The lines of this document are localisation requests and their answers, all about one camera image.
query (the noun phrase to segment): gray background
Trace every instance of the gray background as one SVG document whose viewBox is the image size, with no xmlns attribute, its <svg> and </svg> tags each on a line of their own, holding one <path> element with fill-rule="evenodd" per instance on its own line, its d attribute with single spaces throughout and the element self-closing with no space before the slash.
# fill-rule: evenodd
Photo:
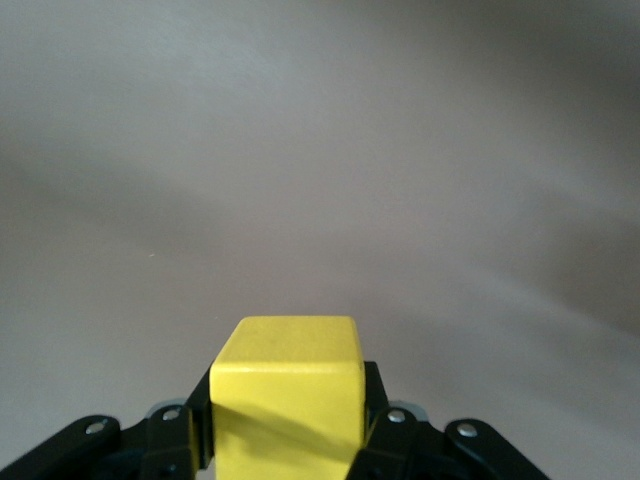
<svg viewBox="0 0 640 480">
<path fill-rule="evenodd" d="M 0 466 L 348 314 L 394 398 L 640 470 L 636 2 L 0 3 Z"/>
</svg>

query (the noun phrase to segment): yellow cube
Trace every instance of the yellow cube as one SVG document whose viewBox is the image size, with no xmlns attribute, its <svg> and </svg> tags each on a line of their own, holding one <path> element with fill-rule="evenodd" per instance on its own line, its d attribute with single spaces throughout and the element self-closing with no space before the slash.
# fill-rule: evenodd
<svg viewBox="0 0 640 480">
<path fill-rule="evenodd" d="M 249 317 L 210 373 L 217 480 L 344 480 L 364 435 L 349 317 Z"/>
</svg>

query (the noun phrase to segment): block top face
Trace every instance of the block top face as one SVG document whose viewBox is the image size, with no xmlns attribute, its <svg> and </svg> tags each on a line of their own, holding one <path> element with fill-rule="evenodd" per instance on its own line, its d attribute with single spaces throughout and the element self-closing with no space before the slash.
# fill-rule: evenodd
<svg viewBox="0 0 640 480">
<path fill-rule="evenodd" d="M 351 317 L 247 317 L 215 361 L 218 370 L 362 368 Z"/>
</svg>

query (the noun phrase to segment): yellow block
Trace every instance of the yellow block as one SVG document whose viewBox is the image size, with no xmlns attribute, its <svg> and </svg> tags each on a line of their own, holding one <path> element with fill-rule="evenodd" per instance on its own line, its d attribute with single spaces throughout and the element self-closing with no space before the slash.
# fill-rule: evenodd
<svg viewBox="0 0 640 480">
<path fill-rule="evenodd" d="M 344 480 L 364 434 L 351 318 L 245 318 L 210 380 L 217 480 Z"/>
</svg>

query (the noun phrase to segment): bolt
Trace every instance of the bolt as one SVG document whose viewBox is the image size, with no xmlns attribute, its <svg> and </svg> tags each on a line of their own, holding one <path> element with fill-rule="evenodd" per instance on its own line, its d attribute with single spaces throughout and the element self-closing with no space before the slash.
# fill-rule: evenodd
<svg viewBox="0 0 640 480">
<path fill-rule="evenodd" d="M 104 430 L 104 426 L 105 426 L 106 423 L 107 423 L 106 420 L 102 420 L 101 422 L 92 423 L 91 425 L 89 425 L 87 427 L 87 429 L 84 431 L 84 433 L 86 433 L 87 435 L 93 435 L 94 433 L 101 432 L 102 430 Z"/>
<path fill-rule="evenodd" d="M 478 430 L 470 423 L 461 423 L 458 425 L 457 430 L 463 437 L 473 438 L 478 436 Z"/>
<path fill-rule="evenodd" d="M 180 409 L 172 408 L 171 410 L 167 410 L 166 412 L 164 412 L 164 414 L 162 415 L 162 419 L 175 420 L 176 418 L 178 418 L 178 415 L 180 415 Z"/>
<path fill-rule="evenodd" d="M 405 421 L 404 412 L 402 410 L 391 410 L 387 413 L 387 418 L 393 423 L 402 423 Z"/>
</svg>

